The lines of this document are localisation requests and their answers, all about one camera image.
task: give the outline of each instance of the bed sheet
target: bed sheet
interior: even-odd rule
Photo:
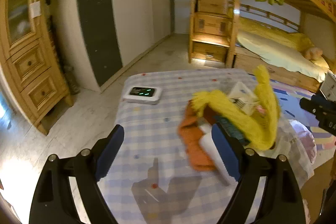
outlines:
[[[241,45],[259,55],[263,61],[270,65],[282,67],[288,71],[300,72],[315,78],[320,83],[325,80],[325,68],[305,59],[295,49],[243,30],[238,31],[237,40]]]
[[[164,90],[157,105],[120,101],[115,123],[124,127],[125,140],[107,176],[98,183],[118,223],[217,223],[236,185],[226,185],[217,171],[193,170],[177,126],[192,94],[219,88],[225,77],[235,77],[251,89],[256,85],[240,69],[154,72],[127,79],[123,91],[130,85]],[[302,186],[314,172],[302,143],[283,117],[278,136],[291,145],[286,155]],[[246,223],[255,218],[264,184],[261,178]]]

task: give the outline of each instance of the stuffed animal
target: stuffed animal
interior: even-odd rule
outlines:
[[[318,60],[323,54],[323,51],[318,47],[312,47],[303,52],[303,56],[308,60]]]

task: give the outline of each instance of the colorful floor mat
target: colorful floor mat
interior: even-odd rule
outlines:
[[[271,80],[271,82],[285,117],[301,122],[312,132],[317,150],[331,149],[335,147],[336,137],[319,128],[319,121],[315,119],[315,116],[300,108],[300,99],[302,97],[310,99],[313,93],[275,80]]]

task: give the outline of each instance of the glass cabinet door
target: glass cabinet door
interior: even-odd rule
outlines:
[[[1,44],[6,59],[41,36],[39,17],[31,17],[30,4],[35,1],[0,0]]]

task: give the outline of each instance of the blue and white plaid tablecloth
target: blue and white plaid tablecloth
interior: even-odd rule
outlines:
[[[98,185],[120,224],[217,223],[236,186],[225,185],[218,172],[193,170],[177,127],[192,94],[219,88],[225,77],[234,77],[252,90],[256,85],[240,69],[153,72],[127,79],[125,87],[161,86],[164,90],[157,105],[123,100],[119,104],[115,123],[124,127],[125,140]],[[291,143],[287,156],[302,186],[314,172],[302,143],[283,117],[278,135]],[[264,183],[262,178],[246,223],[254,220]]]

